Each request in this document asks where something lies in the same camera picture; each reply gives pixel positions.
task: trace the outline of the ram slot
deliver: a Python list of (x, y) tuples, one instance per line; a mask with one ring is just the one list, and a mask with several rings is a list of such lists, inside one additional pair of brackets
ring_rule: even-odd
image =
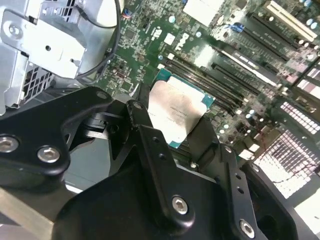
[(230, 101), (226, 96), (220, 95), (215, 89), (212, 87), (203, 84), (199, 79), (195, 79), (194, 76), (192, 76), (191, 73), (185, 72), (184, 69), (181, 69), (177, 67), (176, 65), (173, 65), (170, 61), (165, 61), (166, 63), (165, 68), (168, 69), (173, 74), (176, 74), (182, 79), (187, 80), (191, 84), (195, 85), (196, 87), (202, 89), (203, 91), (207, 92), (208, 94), (214, 96), (216, 99), (214, 101), (214, 104), (219, 106), (220, 108), (227, 111), (229, 114), (233, 113), (233, 110), (237, 108), (237, 105)]
[(221, 84), (214, 78), (212, 78), (209, 74), (207, 74), (205, 71), (200, 70), (197, 68), (197, 70), (194, 70), (193, 68), (196, 68), (194, 65), (184, 61), (183, 59), (179, 57), (175, 57), (175, 59), (166, 59), (167, 61), (170, 61), (175, 66), (178, 66), (181, 69), (184, 69), (187, 73), (191, 73), (197, 78), (201, 79), (202, 82), (207, 84), (208, 86), (214, 88), (219, 93), (226, 95), (228, 98), (230, 98), (232, 101), (234, 101), (239, 107), (243, 103), (243, 95), (234, 94), (229, 91), (229, 87), (226, 84)]
[(193, 81), (197, 82), (198, 85), (202, 86), (200, 87), (201, 89), (203, 89), (203, 87), (206, 87), (206, 89), (209, 89), (211, 93), (215, 93), (215, 95), (213, 95), (214, 97), (220, 96), (220, 98), (224, 99), (226, 102), (229, 102), (231, 106), (240, 107), (242, 105), (243, 100), (241, 98), (238, 99), (234, 95), (232, 95), (232, 93), (219, 88), (216, 84), (197, 74), (184, 64), (181, 64), (180, 62), (175, 60), (164, 58), (164, 65), (171, 65), (180, 69), (180, 75), (183, 75), (182, 78), (193, 79)]

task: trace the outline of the metal bracket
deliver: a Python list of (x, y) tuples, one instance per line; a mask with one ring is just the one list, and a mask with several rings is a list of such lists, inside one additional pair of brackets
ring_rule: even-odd
[(266, 239), (257, 226), (246, 175), (238, 169), (235, 152), (219, 143), (210, 121), (202, 118), (188, 136), (192, 161), (216, 180), (228, 204), (229, 234), (243, 239)]
[[(70, 164), (66, 142), (79, 141), (81, 138), (73, 140), (81, 122), (92, 114), (105, 112), (111, 102), (112, 98), (99, 88), (87, 87), (4, 117), (0, 136), (14, 138), (18, 141), (18, 147), (11, 152), (0, 151), (0, 185), (29, 189), (47, 181), (53, 182), (55, 178), (59, 180)], [(4, 148), (11, 145), (9, 141), (0, 144)], [(37, 153), (43, 147), (54, 148), (58, 159), (51, 161), (53, 156), (48, 151), (48, 162), (40, 160)]]
[(33, 24), (4, 11), (1, 40), (28, 55), (28, 60), (60, 77), (74, 79), (86, 50), (76, 24), (60, 18), (39, 19)]

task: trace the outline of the green circuit board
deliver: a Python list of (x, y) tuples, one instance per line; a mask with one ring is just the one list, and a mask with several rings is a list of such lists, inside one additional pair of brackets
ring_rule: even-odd
[[(127, 7), (135, 9), (140, 1), (131, 0)], [(250, 26), (249, 14), (265, 20), (269, 17), (263, 7), (265, 0), (225, 0), (208, 27), (183, 11), (186, 1), (142, 2), (142, 7), (132, 18), (122, 19), (121, 40), (116, 56), (96, 85), (112, 96), (120, 93), (130, 95), (141, 82), (152, 86), (159, 70), (167, 67), (165, 61), (173, 56), (174, 61), (188, 67), (188, 73), (204, 78), (209, 76), (209, 81), (211, 77), (218, 78), (214, 66), (222, 67), (242, 82), (228, 79), (211, 81), (215, 87), (212, 95), (216, 102), (207, 114), (220, 135), (220, 141), (227, 144), (245, 137), (236, 129), (239, 123), (248, 125), (245, 113), (254, 110), (261, 116), (268, 115), (268, 107), (278, 95), (278, 88), (270, 86), (221, 54), (215, 48), (215, 42), (221, 41), (233, 46), (261, 66), (268, 63), (269, 68), (276, 70), (274, 74), (277, 76), (277, 84), (288, 87), (317, 58), (317, 51), (310, 47), (292, 49), (287, 44), (277, 42), (275, 48), (278, 54), (288, 58), (283, 61), (261, 42), (228, 27), (234, 23)], [(302, 23), (319, 15), (319, 7), (315, 2), (308, 7), (298, 0), (280, 0), (277, 3)], [(273, 25), (284, 38), (295, 38), (293, 31), (277, 19), (272, 21), (271, 26)], [(251, 29), (257, 34), (261, 31), (255, 25), (251, 25)], [(320, 35), (318, 27), (313, 31)], [(317, 44), (319, 40), (316, 39), (313, 43)], [(243, 83), (254, 88), (254, 91), (243, 87)]]

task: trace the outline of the chip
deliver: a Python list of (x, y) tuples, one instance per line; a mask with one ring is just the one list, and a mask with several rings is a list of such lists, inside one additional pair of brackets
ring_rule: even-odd
[(128, 39), (133, 39), (134, 38), (134, 36), (135, 36), (135, 32), (134, 31), (132, 31), (132, 30), (130, 30), (130, 29), (127, 29), (126, 31), (125, 31), (125, 36), (128, 38)]
[(132, 87), (132, 83), (131, 82), (127, 82), (127, 81), (124, 81), (122, 86), (121, 86), (121, 88), (123, 90), (126, 90), (128, 92), (130, 91), (131, 87)]
[(235, 5), (242, 10), (247, 5), (247, 1), (246, 0), (238, 0)]

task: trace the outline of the blue connector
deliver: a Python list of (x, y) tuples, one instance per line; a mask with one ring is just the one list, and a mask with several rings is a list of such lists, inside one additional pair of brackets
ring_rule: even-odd
[(229, 25), (228, 28), (237, 33), (242, 33), (245, 29), (245, 26), (240, 22), (235, 22), (234, 24)]

